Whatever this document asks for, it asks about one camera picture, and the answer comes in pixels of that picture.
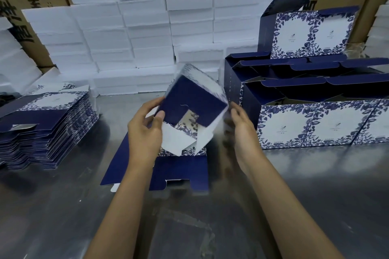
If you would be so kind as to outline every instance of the person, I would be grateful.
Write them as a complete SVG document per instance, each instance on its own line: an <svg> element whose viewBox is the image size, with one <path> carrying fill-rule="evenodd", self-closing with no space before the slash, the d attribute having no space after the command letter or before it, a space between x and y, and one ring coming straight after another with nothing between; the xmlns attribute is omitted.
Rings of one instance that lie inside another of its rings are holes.
<svg viewBox="0 0 389 259"><path fill-rule="evenodd" d="M162 100L144 103L128 123L128 168L84 259L128 259L134 254L143 194L161 148L165 113L146 115ZM282 257L344 258L266 158L244 109L234 102L230 108L236 159L255 190Z"/></svg>

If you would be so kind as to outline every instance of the hand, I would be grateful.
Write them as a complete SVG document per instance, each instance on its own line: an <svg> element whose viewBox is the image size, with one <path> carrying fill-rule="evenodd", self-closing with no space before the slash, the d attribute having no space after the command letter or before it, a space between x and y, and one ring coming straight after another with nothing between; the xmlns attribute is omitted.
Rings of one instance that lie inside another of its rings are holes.
<svg viewBox="0 0 389 259"><path fill-rule="evenodd" d="M231 102L230 107L233 123L226 123L235 126L233 141L236 160L243 173L250 177L252 165L258 161L259 156L263 156L263 151L254 125L245 110L234 102Z"/></svg>
<svg viewBox="0 0 389 259"><path fill-rule="evenodd" d="M145 102L128 123L129 166L128 168L152 169L161 150L162 122L165 112L160 110L155 117L146 115L158 106L164 97Z"/></svg>

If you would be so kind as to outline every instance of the fingernail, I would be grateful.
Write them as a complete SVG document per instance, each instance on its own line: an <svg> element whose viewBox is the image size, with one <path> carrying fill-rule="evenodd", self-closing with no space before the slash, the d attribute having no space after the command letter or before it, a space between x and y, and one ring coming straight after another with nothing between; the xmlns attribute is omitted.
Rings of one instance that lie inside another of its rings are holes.
<svg viewBox="0 0 389 259"><path fill-rule="evenodd" d="M155 115L156 118L161 118L163 120L163 118L165 118L165 112L160 110L156 115Z"/></svg>

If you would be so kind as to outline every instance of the table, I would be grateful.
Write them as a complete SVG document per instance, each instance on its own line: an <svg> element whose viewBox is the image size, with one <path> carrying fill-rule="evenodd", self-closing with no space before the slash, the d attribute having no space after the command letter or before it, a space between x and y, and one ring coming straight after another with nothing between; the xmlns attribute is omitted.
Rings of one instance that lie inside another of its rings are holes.
<svg viewBox="0 0 389 259"><path fill-rule="evenodd" d="M0 169L1 259L82 258L114 195L99 183L126 124L161 94L98 97L101 119L56 170ZM389 257L389 143L265 153L347 259ZM280 258L221 126L208 163L209 193L185 182L145 193L134 258Z"/></svg>

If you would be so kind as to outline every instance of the person's left hand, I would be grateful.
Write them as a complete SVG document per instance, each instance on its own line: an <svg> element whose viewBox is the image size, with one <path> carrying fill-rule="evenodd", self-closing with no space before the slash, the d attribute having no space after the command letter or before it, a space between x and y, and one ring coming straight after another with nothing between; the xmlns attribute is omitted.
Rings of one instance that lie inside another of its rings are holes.
<svg viewBox="0 0 389 259"><path fill-rule="evenodd" d="M161 150L161 127L165 112L160 110L155 117L145 117L163 99L164 97L158 97L145 102L128 123L129 169L151 169L154 166L154 161Z"/></svg>

